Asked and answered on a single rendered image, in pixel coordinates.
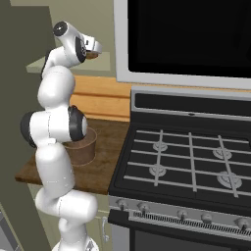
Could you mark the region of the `silver black microwave oven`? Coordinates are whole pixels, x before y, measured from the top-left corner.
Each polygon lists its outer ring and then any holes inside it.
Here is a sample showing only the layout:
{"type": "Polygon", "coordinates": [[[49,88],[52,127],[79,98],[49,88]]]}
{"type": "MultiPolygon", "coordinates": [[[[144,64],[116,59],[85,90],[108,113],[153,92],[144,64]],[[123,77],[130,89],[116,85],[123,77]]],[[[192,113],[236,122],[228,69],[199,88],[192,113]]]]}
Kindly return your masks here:
{"type": "Polygon", "coordinates": [[[251,90],[251,0],[113,0],[119,82],[251,90]]]}

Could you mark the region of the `olive wall cabinet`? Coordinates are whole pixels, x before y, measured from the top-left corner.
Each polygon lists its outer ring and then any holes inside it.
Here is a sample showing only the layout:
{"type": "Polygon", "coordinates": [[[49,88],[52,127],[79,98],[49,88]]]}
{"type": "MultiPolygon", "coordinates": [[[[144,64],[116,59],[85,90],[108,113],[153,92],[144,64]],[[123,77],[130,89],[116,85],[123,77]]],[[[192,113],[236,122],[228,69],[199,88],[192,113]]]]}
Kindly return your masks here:
{"type": "Polygon", "coordinates": [[[102,53],[73,68],[78,75],[115,75],[113,0],[10,0],[12,6],[46,6],[51,24],[67,21],[80,32],[94,36],[102,53]]]}

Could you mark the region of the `pale olive base cabinet door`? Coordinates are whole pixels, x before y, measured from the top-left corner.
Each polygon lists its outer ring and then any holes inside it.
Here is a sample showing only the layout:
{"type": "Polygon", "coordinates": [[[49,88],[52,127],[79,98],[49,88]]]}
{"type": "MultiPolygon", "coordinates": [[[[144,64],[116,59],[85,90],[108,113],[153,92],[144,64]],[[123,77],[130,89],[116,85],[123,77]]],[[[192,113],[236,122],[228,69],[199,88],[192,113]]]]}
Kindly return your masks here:
{"type": "MultiPolygon", "coordinates": [[[[97,243],[100,251],[113,251],[112,232],[108,223],[106,223],[105,229],[110,237],[109,241],[105,243],[102,236],[102,217],[108,218],[109,216],[108,196],[100,194],[93,194],[93,196],[95,196],[98,201],[98,213],[96,214],[96,217],[86,225],[87,233],[97,243]]],[[[50,247],[53,248],[60,240],[60,232],[58,229],[59,219],[54,216],[46,215],[40,211],[37,211],[37,213],[43,225],[50,247]]]]}

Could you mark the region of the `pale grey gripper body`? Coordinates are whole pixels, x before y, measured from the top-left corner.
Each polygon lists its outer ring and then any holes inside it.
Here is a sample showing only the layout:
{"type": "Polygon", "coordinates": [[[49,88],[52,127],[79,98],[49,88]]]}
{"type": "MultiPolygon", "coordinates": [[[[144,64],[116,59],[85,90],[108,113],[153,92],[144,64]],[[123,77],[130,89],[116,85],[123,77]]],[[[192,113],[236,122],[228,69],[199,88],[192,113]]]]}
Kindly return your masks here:
{"type": "Polygon", "coordinates": [[[87,36],[85,38],[85,48],[92,53],[102,53],[102,45],[92,36],[87,36]]]}

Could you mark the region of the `black steel stove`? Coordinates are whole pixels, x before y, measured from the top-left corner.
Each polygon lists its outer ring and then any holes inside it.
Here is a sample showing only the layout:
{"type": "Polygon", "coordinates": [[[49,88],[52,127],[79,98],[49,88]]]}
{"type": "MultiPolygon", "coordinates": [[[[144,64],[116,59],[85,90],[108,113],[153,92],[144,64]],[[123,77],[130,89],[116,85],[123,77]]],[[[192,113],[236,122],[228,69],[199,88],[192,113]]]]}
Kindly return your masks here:
{"type": "MultiPolygon", "coordinates": [[[[123,199],[128,212],[146,202],[149,214],[251,229],[251,93],[133,87],[108,195],[110,211],[123,199]]],[[[113,251],[251,251],[110,226],[113,251]]]]}

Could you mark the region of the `olive tall cabinet panel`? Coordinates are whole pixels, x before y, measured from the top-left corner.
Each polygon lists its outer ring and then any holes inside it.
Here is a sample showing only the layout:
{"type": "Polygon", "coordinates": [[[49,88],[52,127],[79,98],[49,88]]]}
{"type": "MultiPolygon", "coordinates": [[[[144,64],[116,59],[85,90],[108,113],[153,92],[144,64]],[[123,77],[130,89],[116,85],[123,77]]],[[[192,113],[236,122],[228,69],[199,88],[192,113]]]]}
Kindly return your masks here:
{"type": "Polygon", "coordinates": [[[49,9],[0,0],[0,204],[25,251],[50,251],[27,185],[15,174],[33,149],[23,139],[20,121],[38,111],[40,75],[26,66],[55,46],[49,9]]]}

